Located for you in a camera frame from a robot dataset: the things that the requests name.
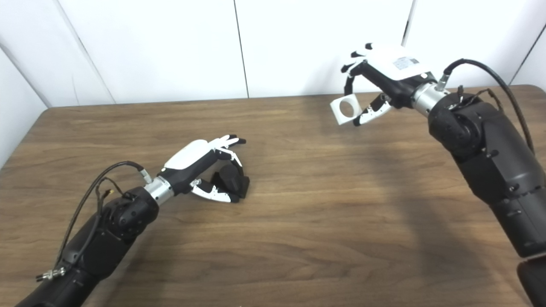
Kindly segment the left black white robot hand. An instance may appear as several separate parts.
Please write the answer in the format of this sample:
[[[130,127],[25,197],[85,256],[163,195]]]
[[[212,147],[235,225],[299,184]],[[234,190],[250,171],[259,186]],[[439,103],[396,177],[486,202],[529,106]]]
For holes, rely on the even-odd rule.
[[[172,197],[190,192],[206,200],[237,203],[246,197],[250,179],[230,147],[245,143],[245,139],[236,135],[226,135],[210,142],[194,140],[170,157],[144,189],[159,206]],[[230,161],[230,165],[217,171],[211,182],[199,178],[219,160]]]

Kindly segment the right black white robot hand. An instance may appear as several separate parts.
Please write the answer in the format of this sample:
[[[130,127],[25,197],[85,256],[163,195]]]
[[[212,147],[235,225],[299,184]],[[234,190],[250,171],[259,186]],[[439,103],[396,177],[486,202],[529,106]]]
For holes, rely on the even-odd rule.
[[[351,58],[354,62],[341,68],[347,76],[345,97],[354,94],[353,82],[357,76],[363,76],[380,89],[370,105],[353,118],[355,126],[367,124],[392,108],[407,107],[427,117],[441,99],[450,95],[445,81],[438,81],[403,46],[367,43],[362,52],[352,52]]]

